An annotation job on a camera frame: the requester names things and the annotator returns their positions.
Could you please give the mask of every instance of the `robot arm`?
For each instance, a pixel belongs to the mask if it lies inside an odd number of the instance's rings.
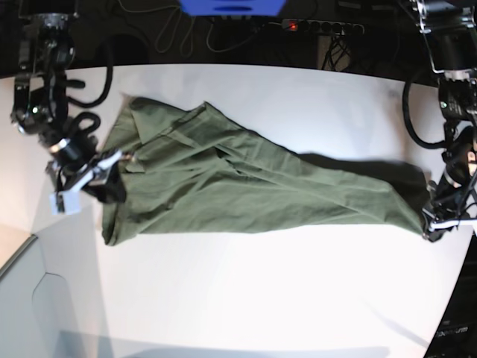
[[[446,164],[438,184],[430,183],[431,200],[423,208],[423,236],[431,242],[460,224],[475,224],[467,202],[477,201],[477,32],[475,0],[412,0],[418,27],[423,34],[432,71],[438,76],[440,108],[446,122],[444,140],[425,143],[410,124],[409,87],[402,109],[406,127],[414,141],[427,149],[442,148]],[[470,125],[458,133],[462,122]]]
[[[95,149],[97,139],[92,132],[101,124],[99,116],[89,111],[74,118],[68,114],[69,104],[87,109],[102,103],[113,79],[110,54],[106,84],[98,100],[83,103],[66,96],[67,87],[85,87],[82,81],[69,80],[65,72],[75,55],[69,23],[77,16],[77,5],[76,0],[47,5],[25,0],[20,8],[20,17],[28,24],[20,43],[11,119],[21,133],[38,135],[41,146],[53,157],[47,173],[55,186],[50,197],[54,213],[77,213],[81,190],[103,203],[126,200],[117,169],[117,162],[125,156],[119,150],[98,153]],[[41,78],[43,86],[32,91],[32,78]]]

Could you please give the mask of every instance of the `white tabletop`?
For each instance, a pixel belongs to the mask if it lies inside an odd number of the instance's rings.
[[[86,81],[86,90],[71,94],[94,99],[104,69],[75,70],[69,77]],[[94,111],[104,140],[129,96],[185,110],[208,101],[292,151],[406,160],[438,179],[440,152],[417,147],[405,132],[402,87],[305,69],[127,66],[115,68],[110,96]],[[442,138],[436,89],[415,86],[411,97],[417,132],[429,141]],[[396,227],[324,225],[258,235],[141,235],[109,248],[99,230],[100,206],[88,198],[86,215],[49,215],[48,155],[35,138],[21,137],[8,124],[11,79],[0,82],[0,101],[0,224],[39,232],[47,271],[69,283],[76,321],[65,329],[112,337],[115,357],[163,345],[267,351],[265,357],[326,351],[324,357],[418,358],[426,352],[470,228],[435,244]],[[125,342],[136,345],[124,348]]]

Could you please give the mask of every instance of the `green shirt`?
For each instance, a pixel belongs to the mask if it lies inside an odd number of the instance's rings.
[[[427,194],[414,167],[412,178],[391,178],[400,195],[387,181],[356,174],[364,163],[354,163],[354,172],[330,169],[347,165],[315,156],[324,164],[314,165],[314,156],[273,144],[207,103],[186,112],[136,98],[115,123],[110,148],[135,151],[137,160],[119,167],[126,203],[104,205],[108,245],[139,233],[259,233],[315,224],[393,224],[421,233],[418,211]]]

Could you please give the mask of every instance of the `blue device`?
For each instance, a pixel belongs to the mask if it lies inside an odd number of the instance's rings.
[[[190,16],[276,16],[286,0],[181,0]]]

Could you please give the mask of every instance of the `green cloth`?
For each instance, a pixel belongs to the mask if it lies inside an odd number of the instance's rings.
[[[139,233],[310,224],[393,224],[421,233],[422,200],[413,206],[385,181],[312,165],[207,103],[186,112],[136,98],[114,125],[104,149],[111,148],[135,151],[137,161],[119,166],[126,203],[104,205],[108,245]],[[412,198],[423,194],[417,177],[418,185],[405,185]]]

